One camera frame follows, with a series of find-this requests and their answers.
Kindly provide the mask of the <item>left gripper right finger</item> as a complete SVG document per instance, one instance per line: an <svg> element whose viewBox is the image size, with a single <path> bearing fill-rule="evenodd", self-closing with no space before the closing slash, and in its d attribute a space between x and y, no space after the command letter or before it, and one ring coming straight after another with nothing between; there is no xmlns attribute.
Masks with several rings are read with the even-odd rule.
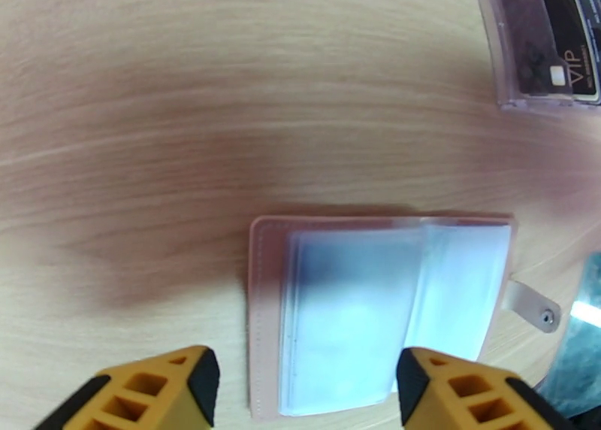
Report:
<svg viewBox="0 0 601 430"><path fill-rule="evenodd" d="M420 347L397 364L404 429L573 429L517 374Z"/></svg>

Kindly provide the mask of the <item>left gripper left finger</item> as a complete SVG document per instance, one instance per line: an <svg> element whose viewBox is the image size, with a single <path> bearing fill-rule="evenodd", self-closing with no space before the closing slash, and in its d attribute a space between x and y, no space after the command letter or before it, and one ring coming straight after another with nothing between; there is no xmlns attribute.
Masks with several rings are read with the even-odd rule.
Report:
<svg viewBox="0 0 601 430"><path fill-rule="evenodd" d="M91 377L38 429L212 429L220 369L206 346L115 365Z"/></svg>

